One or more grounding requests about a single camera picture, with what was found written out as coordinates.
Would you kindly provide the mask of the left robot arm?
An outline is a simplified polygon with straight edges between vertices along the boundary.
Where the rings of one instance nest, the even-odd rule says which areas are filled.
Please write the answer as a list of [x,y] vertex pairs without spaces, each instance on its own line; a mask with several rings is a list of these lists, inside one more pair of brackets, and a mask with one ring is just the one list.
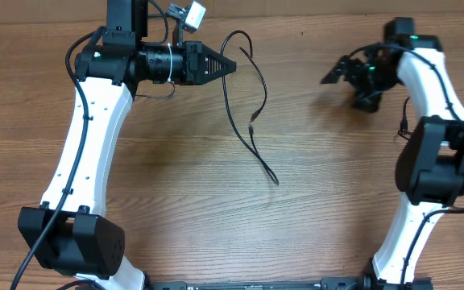
[[83,289],[149,289],[144,271],[125,257],[125,234],[106,218],[106,185],[124,120],[141,81],[203,85],[233,73],[237,65],[185,32],[201,25],[205,8],[171,4],[163,18],[173,30],[147,42],[147,1],[110,1],[106,24],[67,51],[75,106],[60,161],[36,207],[21,209],[19,232],[28,259]]

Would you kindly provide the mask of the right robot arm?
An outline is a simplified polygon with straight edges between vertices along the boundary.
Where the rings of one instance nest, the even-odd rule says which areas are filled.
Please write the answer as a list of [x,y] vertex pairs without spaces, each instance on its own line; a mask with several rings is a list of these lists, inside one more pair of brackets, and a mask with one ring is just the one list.
[[464,106],[445,67],[435,35],[419,35],[411,18],[396,17],[383,31],[383,42],[342,56],[322,78],[355,89],[353,106],[374,113],[384,92],[396,85],[408,91],[417,125],[403,119],[398,135],[406,139],[396,163],[400,203],[382,246],[359,278],[324,278],[322,289],[431,289],[430,278],[417,278],[415,266],[439,219],[464,214]]

